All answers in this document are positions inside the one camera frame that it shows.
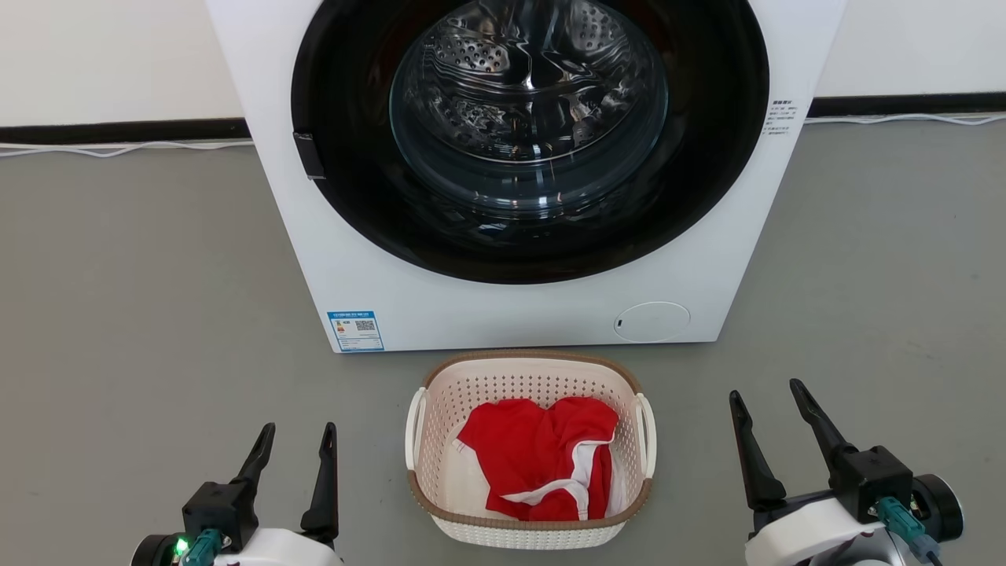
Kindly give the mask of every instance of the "front-loading washing machine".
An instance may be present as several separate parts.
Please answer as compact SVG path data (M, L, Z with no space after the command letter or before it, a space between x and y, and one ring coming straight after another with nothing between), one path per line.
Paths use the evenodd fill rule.
M709 342L844 0L208 0L335 352Z

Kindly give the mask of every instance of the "basket handle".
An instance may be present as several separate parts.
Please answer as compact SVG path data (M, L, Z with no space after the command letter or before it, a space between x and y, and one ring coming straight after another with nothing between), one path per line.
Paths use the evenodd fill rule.
M427 388L421 387L408 406L408 417L405 419L405 467L409 470L415 469L415 458L420 453L420 433L423 432L428 397Z
M653 473L657 469L657 421L653 418L653 407L650 400L642 393L637 393L636 398L639 403L636 405L636 422L639 429L646 431L639 436L640 451L645 458L640 462L643 464L643 471L648 480L653 479Z

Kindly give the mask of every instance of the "white plastic basket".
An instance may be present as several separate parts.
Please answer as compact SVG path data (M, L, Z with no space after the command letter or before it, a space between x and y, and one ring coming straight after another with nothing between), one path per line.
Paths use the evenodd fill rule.
M501 399L531 399L547 408L564 397L594 397L618 413L611 451L628 508L578 522L518 522L486 511L488 484L473 480L471 466L460 462L451 445L468 415ZM452 358L415 393L405 422L412 495L448 536L477 545L560 550L605 544L646 503L656 464L653 409L639 383L617 364L591 356L500 351Z

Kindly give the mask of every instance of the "cable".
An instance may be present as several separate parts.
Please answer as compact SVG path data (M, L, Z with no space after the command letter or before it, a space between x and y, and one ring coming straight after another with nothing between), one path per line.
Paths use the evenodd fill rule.
M122 149L116 151L90 151L87 149L80 149L74 146L60 146L60 145L49 145L49 146L37 146L37 145L17 145L17 144L0 144L0 149L15 149L17 151L6 151L0 152L0 157L20 157L22 155L36 155L39 153L76 153L78 155L87 155L89 157L98 157L99 159L107 159L109 157L118 157L120 155L125 155L131 151L136 151L138 149L147 148L180 148L180 149L197 149L197 150L215 150L224 149L227 147L246 147L255 145L252 141L238 141L238 142L222 142L222 143L178 143L178 142L147 142L140 143L136 145L128 145Z
M935 114L892 114L890 116L878 116L875 118L855 118L852 116L840 116L835 118L808 118L804 124L883 124L884 122L897 122L901 120L932 120L935 122L946 122L958 126L984 126L992 122L1006 120L1006 114L976 118L973 120L963 118L951 118L950 116L937 116Z
M975 119L964 119L964 118L952 118L949 116L938 116L935 114L892 114L890 116L877 116L873 118L855 118L852 116L840 116L834 118L808 118L804 121L804 124L883 124L885 122L898 122L898 121L912 121L912 120L931 120L935 122L945 122L947 124L956 124L958 126L984 126L985 124L991 124L992 122L998 122L1000 120L1006 120L1006 114L997 114L993 116L976 117ZM149 149L149 148L179 148L179 149L196 149L196 150L215 150L224 149L227 147L249 147L254 146L255 142L252 140L247 141L236 141L236 142L218 142L218 143L178 143L178 142L147 142L139 144L97 144L97 145L83 145L83 146L72 146L72 145L21 145L21 144L6 144L0 143L0 150L9 149L13 151L0 151L0 158L3 157L20 157L23 155L36 155L39 153L75 153L77 155L87 155L89 157L98 157L99 159L107 159L109 157L118 157L120 155L125 155L127 153L136 151L138 149ZM115 151L97 151L99 149L115 149Z

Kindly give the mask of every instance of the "robotic arm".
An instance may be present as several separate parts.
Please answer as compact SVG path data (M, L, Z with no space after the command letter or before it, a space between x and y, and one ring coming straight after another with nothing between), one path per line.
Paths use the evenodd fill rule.
M276 425L267 424L233 480L207 482L185 504L185 532L148 536L131 566L341 566L334 549L339 535L335 425L325 426L321 465L301 533L259 528L255 499L275 437Z
M905 566L909 553L941 566L939 543L964 532L950 487L936 476L912 477L883 446L858 450L800 380L791 380L790 390L814 430L830 489L787 498L754 439L740 394L730 393L747 507L754 513L747 566Z

